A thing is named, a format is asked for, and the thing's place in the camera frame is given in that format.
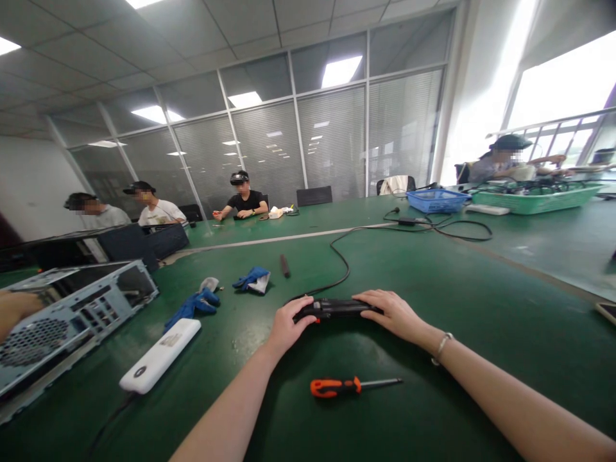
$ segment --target orange screwdriver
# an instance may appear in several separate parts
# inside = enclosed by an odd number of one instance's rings
[[[387,385],[402,383],[402,379],[388,379],[383,381],[360,382],[357,377],[353,380],[338,381],[334,379],[318,379],[310,382],[310,391],[317,398],[336,398],[338,395],[361,393],[363,389],[380,388]]]

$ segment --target person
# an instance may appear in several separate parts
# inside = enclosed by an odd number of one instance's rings
[[[188,225],[186,215],[173,202],[158,199],[153,188],[144,181],[134,182],[123,190],[125,194],[133,196],[135,200],[146,206],[139,216],[139,226],[165,225],[168,223],[181,223]]]
[[[0,344],[17,324],[43,308],[33,293],[0,291]]]
[[[503,135],[494,144],[490,145],[490,151],[486,152],[470,168],[468,181],[470,183],[484,183],[488,180],[498,180],[499,178],[511,177],[515,171],[525,165],[520,159],[516,158],[518,153],[532,146],[533,143],[526,138],[518,135]],[[552,170],[542,167],[539,164],[550,162],[551,164],[561,164],[567,159],[564,155],[551,155],[541,157],[526,162],[526,165],[536,167],[538,175],[571,175],[569,170]]]
[[[64,203],[64,208],[81,215],[87,230],[130,225],[130,218],[124,210],[102,203],[87,192],[72,193]]]
[[[499,369],[457,339],[424,322],[394,292],[370,290],[353,297],[383,310],[361,313],[394,335],[424,349],[446,368],[505,438],[528,461],[616,459],[616,441]],[[192,428],[172,462],[241,461],[246,453],[268,380],[280,358],[316,321],[293,316],[313,298],[280,308],[268,340]]]
[[[237,217],[242,219],[270,211],[268,203],[263,198],[263,194],[250,189],[250,178],[248,178],[246,171],[240,170],[237,173],[231,174],[230,183],[237,189],[237,194],[229,199],[229,202],[227,202],[226,207],[222,211],[214,211],[214,218],[218,221],[223,221],[233,208],[237,209]]]

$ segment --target black handheld device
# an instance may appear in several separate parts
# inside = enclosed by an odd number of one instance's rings
[[[378,309],[359,300],[334,300],[329,298],[317,298],[313,303],[305,306],[293,317],[297,322],[306,316],[315,316],[316,321],[321,319],[336,318],[358,318],[360,313],[365,310],[375,311],[383,314],[383,310]]]

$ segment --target fluorescent light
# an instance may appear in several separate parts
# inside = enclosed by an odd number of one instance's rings
[[[325,66],[325,74],[323,75],[321,88],[335,87],[336,85],[350,82],[355,75],[361,59],[362,56],[355,56],[342,61],[328,63]]]
[[[0,37],[0,55],[5,55],[14,51],[16,49],[20,49],[21,46],[14,44],[13,42],[9,42],[5,38]]]
[[[131,111],[131,113],[159,124],[167,123],[167,121],[165,120],[165,115],[162,113],[162,108],[160,106],[149,106],[146,108]],[[171,122],[179,122],[181,120],[184,120],[184,118],[180,114],[176,114],[173,111],[168,110],[167,114],[169,114],[169,120]]]
[[[88,143],[88,146],[99,146],[100,148],[117,148],[118,146],[126,146],[126,143],[116,143],[113,141],[97,141],[93,143]]]
[[[243,108],[258,105],[261,102],[261,98],[257,92],[242,93],[240,95],[229,96],[229,101],[233,103],[236,108]]]
[[[126,0],[130,6],[134,9],[138,10],[139,8],[143,8],[144,6],[148,6],[152,3],[158,3],[162,0]]]

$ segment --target ceiling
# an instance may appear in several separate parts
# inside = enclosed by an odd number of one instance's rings
[[[50,139],[46,114],[324,40],[452,0],[3,2],[0,135]]]

